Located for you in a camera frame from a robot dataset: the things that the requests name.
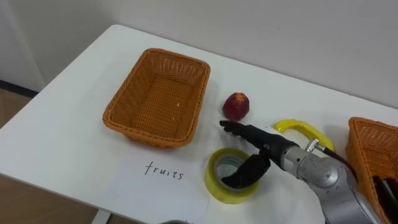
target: yellow tape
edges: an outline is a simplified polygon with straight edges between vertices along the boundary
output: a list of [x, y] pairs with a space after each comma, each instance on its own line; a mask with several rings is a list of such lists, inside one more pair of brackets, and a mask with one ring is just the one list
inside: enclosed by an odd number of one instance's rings
[[296, 119], [286, 119], [276, 123], [274, 125], [274, 129], [280, 133], [284, 133], [287, 129], [294, 129], [305, 135], [308, 139], [318, 139], [322, 146], [325, 146], [333, 152], [336, 152], [332, 141], [307, 122], [298, 121]]
[[224, 148], [216, 151], [209, 160], [205, 171], [205, 184], [207, 190], [212, 196], [220, 202], [226, 204], [238, 204], [247, 199], [257, 189], [259, 182], [257, 181], [252, 186], [242, 189], [240, 191], [228, 189], [227, 186], [220, 183], [220, 178], [217, 176], [216, 163], [220, 163], [222, 158], [235, 158], [240, 161], [248, 159], [248, 155], [239, 149]]

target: floor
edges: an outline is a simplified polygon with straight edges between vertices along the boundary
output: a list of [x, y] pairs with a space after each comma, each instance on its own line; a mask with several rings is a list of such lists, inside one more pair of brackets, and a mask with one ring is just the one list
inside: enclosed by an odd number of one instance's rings
[[[30, 98], [0, 89], [0, 128]], [[0, 175], [0, 223], [7, 224], [90, 224], [96, 208], [31, 187]], [[112, 216], [108, 224], [136, 224]]]

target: white table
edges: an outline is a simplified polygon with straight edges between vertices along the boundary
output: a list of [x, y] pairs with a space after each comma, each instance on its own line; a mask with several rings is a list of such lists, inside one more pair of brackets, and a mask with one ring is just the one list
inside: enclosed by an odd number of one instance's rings
[[[101, 120], [105, 106], [135, 61], [150, 47], [199, 58], [211, 66], [195, 138], [188, 147], [172, 152], [129, 142]], [[142, 201], [112, 199], [110, 186], [120, 175], [120, 163], [125, 157], [140, 159], [148, 153], [187, 161], [195, 170], [191, 181], [198, 186], [197, 198], [207, 200], [202, 177], [211, 154], [225, 146], [256, 151], [218, 127], [221, 105], [236, 91], [244, 92], [251, 101], [244, 123], [264, 127], [281, 119], [301, 119], [324, 132], [340, 154], [344, 154], [350, 117], [397, 124], [398, 110], [138, 30], [112, 26], [0, 129], [0, 174], [133, 220], [166, 222], [143, 208]], [[151, 198], [145, 189], [136, 194]], [[203, 222], [318, 224], [323, 223], [323, 216], [311, 190], [272, 165], [247, 202], [224, 205], [210, 197]]]

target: yellow tape roll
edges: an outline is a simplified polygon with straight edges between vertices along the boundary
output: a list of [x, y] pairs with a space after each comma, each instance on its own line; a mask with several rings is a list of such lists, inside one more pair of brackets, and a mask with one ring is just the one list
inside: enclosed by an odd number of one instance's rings
[[250, 187], [236, 190], [222, 183], [221, 177], [217, 175], [217, 167], [222, 164], [234, 164], [240, 166], [249, 156], [239, 149], [224, 148], [216, 151], [209, 160], [205, 172], [205, 184], [212, 196], [225, 204], [238, 204], [247, 199], [257, 189], [257, 181]]
[[336, 152], [331, 140], [307, 122], [298, 121], [296, 119], [286, 119], [278, 121], [278, 123], [274, 125], [274, 129], [280, 133], [284, 133], [287, 129], [294, 129], [305, 135], [308, 139], [318, 139], [322, 146]]

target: wicker basket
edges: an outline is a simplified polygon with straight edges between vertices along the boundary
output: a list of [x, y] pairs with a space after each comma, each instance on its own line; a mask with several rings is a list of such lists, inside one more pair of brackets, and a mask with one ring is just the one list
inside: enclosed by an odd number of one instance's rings
[[206, 62], [147, 49], [106, 107], [104, 124], [151, 146], [184, 146], [195, 133], [209, 74]]
[[358, 190], [382, 221], [391, 223], [379, 204], [372, 176], [398, 179], [398, 128], [364, 118], [351, 118], [346, 153], [358, 173]]

